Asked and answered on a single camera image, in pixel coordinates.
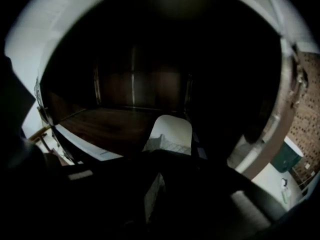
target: green container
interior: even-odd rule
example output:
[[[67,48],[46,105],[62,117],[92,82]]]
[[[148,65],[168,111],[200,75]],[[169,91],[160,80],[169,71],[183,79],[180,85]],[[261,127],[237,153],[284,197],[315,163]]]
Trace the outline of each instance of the green container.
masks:
[[[278,172],[285,173],[294,167],[300,159],[301,156],[289,147],[287,143],[283,142],[280,150],[272,159],[271,164]]]

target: wooden floor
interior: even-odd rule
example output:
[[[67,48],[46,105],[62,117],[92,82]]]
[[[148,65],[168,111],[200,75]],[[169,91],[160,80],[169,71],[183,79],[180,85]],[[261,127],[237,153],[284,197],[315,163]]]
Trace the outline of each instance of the wooden floor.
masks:
[[[134,156],[144,148],[156,119],[156,110],[87,109],[60,122],[83,140],[122,156]]]

